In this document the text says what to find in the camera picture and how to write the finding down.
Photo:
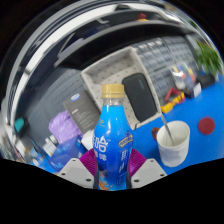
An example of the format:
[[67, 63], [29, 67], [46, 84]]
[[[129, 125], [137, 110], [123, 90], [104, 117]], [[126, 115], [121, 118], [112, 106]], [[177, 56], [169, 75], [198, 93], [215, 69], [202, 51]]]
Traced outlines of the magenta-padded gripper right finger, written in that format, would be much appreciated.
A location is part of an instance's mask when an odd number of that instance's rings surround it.
[[126, 177], [128, 189], [143, 187], [165, 176], [165, 171], [155, 159], [147, 159], [136, 149], [131, 151]]

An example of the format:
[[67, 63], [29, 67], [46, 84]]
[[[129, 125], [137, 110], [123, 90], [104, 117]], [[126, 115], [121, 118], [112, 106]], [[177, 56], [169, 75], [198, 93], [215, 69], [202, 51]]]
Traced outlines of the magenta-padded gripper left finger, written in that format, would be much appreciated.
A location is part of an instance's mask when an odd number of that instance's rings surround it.
[[99, 175], [94, 150], [89, 150], [80, 158], [71, 158], [58, 176], [78, 186], [97, 189]]

